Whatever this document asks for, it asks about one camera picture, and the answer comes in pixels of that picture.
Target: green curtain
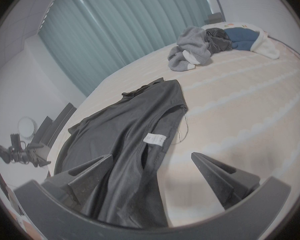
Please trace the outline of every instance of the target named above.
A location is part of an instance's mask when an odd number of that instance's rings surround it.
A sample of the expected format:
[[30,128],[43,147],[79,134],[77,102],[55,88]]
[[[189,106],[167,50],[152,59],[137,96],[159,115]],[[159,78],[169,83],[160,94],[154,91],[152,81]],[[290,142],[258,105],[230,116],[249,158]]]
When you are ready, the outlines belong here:
[[209,14],[207,0],[55,0],[39,35],[88,96],[115,71],[176,42],[187,26],[203,26]]

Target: blue cloth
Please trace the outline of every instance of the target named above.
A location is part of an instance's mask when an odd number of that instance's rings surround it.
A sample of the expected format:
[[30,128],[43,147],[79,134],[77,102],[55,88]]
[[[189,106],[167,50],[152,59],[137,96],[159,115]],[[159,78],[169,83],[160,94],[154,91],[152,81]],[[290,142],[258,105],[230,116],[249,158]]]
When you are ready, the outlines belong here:
[[232,41],[232,48],[236,50],[249,51],[259,36],[258,32],[242,27],[227,28],[224,31]]

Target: teal vertical blind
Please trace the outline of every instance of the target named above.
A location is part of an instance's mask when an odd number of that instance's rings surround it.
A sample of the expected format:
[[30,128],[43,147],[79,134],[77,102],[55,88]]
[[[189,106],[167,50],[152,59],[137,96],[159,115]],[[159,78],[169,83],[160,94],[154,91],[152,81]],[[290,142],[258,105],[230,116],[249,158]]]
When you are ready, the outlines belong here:
[[55,0],[39,36],[88,96],[115,71],[176,42],[187,26],[203,26],[209,14],[207,0]]

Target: pile of clothes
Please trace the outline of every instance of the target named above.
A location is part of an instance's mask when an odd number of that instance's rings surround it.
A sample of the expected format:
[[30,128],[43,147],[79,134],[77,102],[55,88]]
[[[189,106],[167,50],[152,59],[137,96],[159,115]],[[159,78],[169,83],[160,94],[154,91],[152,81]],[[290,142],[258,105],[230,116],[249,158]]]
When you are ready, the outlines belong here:
[[173,71],[194,69],[198,64],[204,65],[212,54],[232,49],[252,51],[271,59],[280,56],[268,34],[248,23],[219,22],[202,28],[189,26],[176,44],[168,55],[168,66]]

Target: white label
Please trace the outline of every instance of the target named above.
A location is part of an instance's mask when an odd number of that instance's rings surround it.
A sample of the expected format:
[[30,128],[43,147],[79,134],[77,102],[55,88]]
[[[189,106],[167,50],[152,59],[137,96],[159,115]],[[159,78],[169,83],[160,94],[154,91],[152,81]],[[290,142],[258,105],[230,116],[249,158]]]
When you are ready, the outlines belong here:
[[159,145],[162,147],[166,138],[166,136],[161,134],[148,133],[147,136],[143,139],[143,141],[148,144]]

